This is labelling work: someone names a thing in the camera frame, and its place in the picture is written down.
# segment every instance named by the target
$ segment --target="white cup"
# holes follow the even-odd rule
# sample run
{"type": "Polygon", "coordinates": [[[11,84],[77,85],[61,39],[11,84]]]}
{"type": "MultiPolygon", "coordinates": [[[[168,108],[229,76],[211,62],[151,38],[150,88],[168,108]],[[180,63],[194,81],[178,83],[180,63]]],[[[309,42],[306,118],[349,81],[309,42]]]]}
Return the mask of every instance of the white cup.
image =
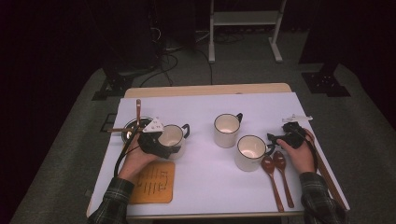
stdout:
{"type": "Polygon", "coordinates": [[[257,136],[246,135],[238,141],[235,163],[239,169],[247,172],[257,170],[264,158],[268,146],[257,136]]]}
{"type": "Polygon", "coordinates": [[[172,151],[168,158],[169,160],[176,160],[183,156],[186,151],[184,142],[189,135],[189,124],[185,124],[181,128],[174,124],[163,127],[163,134],[158,138],[158,141],[161,145],[172,151]]]}
{"type": "Polygon", "coordinates": [[[215,119],[215,143],[219,147],[233,147],[236,143],[243,115],[222,114],[215,119]]]}

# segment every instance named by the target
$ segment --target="gray carpet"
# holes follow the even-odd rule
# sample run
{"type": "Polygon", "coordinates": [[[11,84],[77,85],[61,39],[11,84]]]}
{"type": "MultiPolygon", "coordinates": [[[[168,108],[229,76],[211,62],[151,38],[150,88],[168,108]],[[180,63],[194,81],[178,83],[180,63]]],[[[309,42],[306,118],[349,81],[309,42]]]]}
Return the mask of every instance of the gray carpet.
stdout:
{"type": "MultiPolygon", "coordinates": [[[[298,64],[306,33],[281,33],[278,39],[283,63],[275,63],[268,35],[245,35],[232,45],[216,45],[216,62],[210,67],[201,52],[174,53],[177,66],[168,72],[174,86],[286,82],[295,91],[351,207],[350,223],[396,222],[396,132],[387,123],[358,78],[339,65],[335,76],[350,97],[312,94],[302,72],[318,71],[321,64],[298,64]]],[[[197,47],[207,53],[207,44],[197,47]]],[[[164,58],[163,67],[175,64],[164,58]]],[[[138,87],[150,75],[135,79],[138,87]]],[[[109,133],[101,127],[109,113],[117,113],[120,97],[92,101],[105,74],[92,74],[77,98],[64,126],[43,162],[11,223],[84,223],[109,133]]],[[[144,87],[169,86],[164,75],[144,87]]],[[[283,220],[302,223],[300,217],[283,220]]]]}

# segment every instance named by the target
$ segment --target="wooden spoon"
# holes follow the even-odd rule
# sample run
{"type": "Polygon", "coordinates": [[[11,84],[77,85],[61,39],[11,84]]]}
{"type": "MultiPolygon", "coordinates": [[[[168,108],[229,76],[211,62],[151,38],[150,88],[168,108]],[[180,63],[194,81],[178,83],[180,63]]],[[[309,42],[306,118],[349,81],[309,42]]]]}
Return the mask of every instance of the wooden spoon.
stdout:
{"type": "Polygon", "coordinates": [[[282,201],[280,201],[279,193],[277,192],[275,180],[274,180],[274,170],[275,170],[275,163],[270,156],[265,156],[262,159],[262,169],[271,177],[271,183],[274,190],[277,210],[279,212],[284,212],[285,209],[283,208],[282,201]]]}
{"type": "Polygon", "coordinates": [[[275,162],[275,167],[282,174],[283,184],[285,185],[286,199],[288,200],[288,206],[290,208],[292,208],[292,207],[294,207],[294,203],[293,203],[293,199],[291,198],[291,195],[290,195],[288,182],[286,181],[286,176],[285,176],[286,159],[285,159],[285,156],[282,154],[282,152],[276,151],[274,153],[274,162],[275,162]]]}

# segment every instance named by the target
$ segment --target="plaid sleeve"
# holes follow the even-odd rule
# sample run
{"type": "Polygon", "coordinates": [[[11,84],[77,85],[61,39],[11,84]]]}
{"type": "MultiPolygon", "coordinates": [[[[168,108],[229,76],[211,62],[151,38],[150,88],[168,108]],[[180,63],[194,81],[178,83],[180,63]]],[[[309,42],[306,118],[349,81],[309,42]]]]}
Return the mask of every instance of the plaid sleeve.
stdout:
{"type": "Polygon", "coordinates": [[[113,177],[99,208],[88,217],[87,223],[127,224],[126,207],[133,189],[131,182],[113,177]]]}
{"type": "Polygon", "coordinates": [[[321,175],[315,173],[300,174],[303,189],[302,204],[305,208],[305,223],[345,223],[346,213],[333,200],[321,175]]]}

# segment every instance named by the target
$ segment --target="cork board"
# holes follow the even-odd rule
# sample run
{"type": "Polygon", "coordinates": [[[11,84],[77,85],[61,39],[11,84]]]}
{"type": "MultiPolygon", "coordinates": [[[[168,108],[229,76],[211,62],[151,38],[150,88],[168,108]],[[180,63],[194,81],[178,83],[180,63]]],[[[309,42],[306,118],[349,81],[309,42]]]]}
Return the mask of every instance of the cork board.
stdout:
{"type": "Polygon", "coordinates": [[[170,203],[173,198],[175,164],[154,161],[133,180],[134,192],[130,203],[170,203]]]}

